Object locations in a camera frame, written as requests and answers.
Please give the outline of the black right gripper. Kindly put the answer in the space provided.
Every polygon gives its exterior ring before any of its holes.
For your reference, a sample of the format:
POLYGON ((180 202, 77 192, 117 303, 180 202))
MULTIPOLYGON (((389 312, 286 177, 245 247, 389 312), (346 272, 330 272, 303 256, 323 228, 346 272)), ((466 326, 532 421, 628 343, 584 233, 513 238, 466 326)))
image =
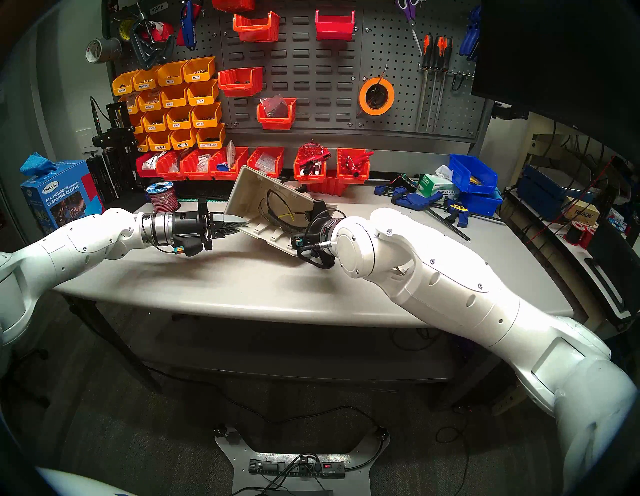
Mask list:
POLYGON ((324 200, 314 200, 310 215, 304 236, 319 236, 323 225, 332 219, 332 210, 328 209, 324 200))

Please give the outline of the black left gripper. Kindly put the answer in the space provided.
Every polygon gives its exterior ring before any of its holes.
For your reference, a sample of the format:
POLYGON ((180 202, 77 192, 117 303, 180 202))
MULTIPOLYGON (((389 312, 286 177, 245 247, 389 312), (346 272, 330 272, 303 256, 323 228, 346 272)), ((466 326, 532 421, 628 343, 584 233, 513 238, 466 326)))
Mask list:
POLYGON ((200 198, 195 211, 173 213, 171 246, 174 250, 212 250, 213 238, 237 234, 247 224, 235 215, 213 214, 212 218, 207 199, 200 198))

